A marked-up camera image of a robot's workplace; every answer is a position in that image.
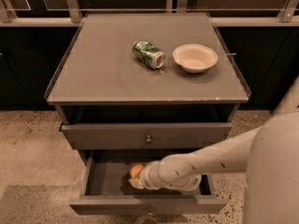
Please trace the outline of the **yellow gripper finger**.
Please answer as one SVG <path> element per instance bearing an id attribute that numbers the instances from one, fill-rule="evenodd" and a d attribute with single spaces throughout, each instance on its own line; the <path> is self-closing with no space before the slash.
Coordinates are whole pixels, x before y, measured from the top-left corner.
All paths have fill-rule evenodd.
<path id="1" fill-rule="evenodd" d="M 131 184 L 131 186 L 134 187 L 135 189 L 143 189 L 144 188 L 142 182 L 137 177 L 131 177 L 128 179 L 128 181 Z"/>

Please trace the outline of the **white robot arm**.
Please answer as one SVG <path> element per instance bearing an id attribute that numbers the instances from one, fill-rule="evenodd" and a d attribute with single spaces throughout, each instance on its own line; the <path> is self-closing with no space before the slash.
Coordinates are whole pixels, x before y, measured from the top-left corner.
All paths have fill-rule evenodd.
<path id="1" fill-rule="evenodd" d="M 203 174 L 244 172 L 244 224 L 299 223 L 299 78 L 263 126 L 186 154 L 136 164 L 136 189 L 194 191 Z"/>

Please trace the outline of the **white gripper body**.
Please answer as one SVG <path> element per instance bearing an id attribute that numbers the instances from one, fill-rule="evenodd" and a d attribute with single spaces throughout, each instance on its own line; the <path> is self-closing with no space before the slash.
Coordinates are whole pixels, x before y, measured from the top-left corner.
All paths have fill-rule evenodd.
<path id="1" fill-rule="evenodd" d="M 158 161 L 152 161 L 144 165 L 139 178 L 145 189 L 157 190 L 163 187 L 162 179 L 158 174 L 158 166 Z"/>

